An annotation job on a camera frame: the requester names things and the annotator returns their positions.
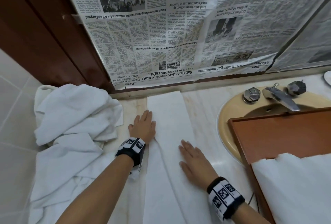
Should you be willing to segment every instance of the tile wall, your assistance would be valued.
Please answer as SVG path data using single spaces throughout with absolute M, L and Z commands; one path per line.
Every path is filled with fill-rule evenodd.
M 27 224 L 38 151 L 33 101 L 40 85 L 0 49 L 0 224 Z

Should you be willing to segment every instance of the marble countertop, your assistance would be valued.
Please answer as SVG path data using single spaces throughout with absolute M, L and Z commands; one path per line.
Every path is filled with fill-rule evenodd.
M 276 82 L 281 86 L 287 86 L 288 83 L 295 80 L 303 80 L 309 92 L 331 99 L 331 87 L 324 81 L 322 74 L 182 92 L 198 147 L 211 162 L 218 175 L 229 180 L 245 197 L 247 202 L 252 196 L 252 188 L 244 166 L 227 151 L 219 138 L 217 116 L 225 102 L 246 89 L 272 86 Z M 147 109 L 146 98 L 122 100 L 120 102 L 124 110 L 124 125 L 117 128 L 118 138 L 107 143 L 104 147 L 105 151 L 116 150 L 129 137 L 127 126 L 133 122 L 136 115 L 142 114 Z M 148 149 L 146 149 L 144 155 L 144 163 L 139 179 L 137 181 L 127 181 L 109 223 L 143 223 L 147 157 Z M 255 197 L 250 205 L 257 209 Z

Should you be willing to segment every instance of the wristband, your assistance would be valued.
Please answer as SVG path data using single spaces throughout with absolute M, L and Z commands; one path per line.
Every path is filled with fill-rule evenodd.
M 120 145 L 115 156 L 125 154 L 134 162 L 133 167 L 140 166 L 142 163 L 146 144 L 141 138 L 130 137 Z
M 207 188 L 207 192 L 209 203 L 214 206 L 221 220 L 230 219 L 245 202 L 244 197 L 223 177 L 215 179 Z

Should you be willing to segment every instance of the chrome faucet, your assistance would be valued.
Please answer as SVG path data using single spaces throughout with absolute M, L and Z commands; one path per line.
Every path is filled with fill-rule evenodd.
M 291 111 L 300 111 L 299 106 L 293 101 L 292 97 L 287 93 L 277 89 L 279 84 L 276 83 L 272 87 L 266 87 L 263 89 L 262 93 L 265 98 L 272 98 L 276 100 L 281 105 L 284 105 Z

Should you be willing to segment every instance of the newspaper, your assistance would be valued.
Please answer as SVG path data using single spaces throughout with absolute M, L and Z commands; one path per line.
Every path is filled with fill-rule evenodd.
M 268 72 L 331 65 L 331 2 L 275 60 Z
M 319 0 L 72 0 L 116 89 L 265 71 Z

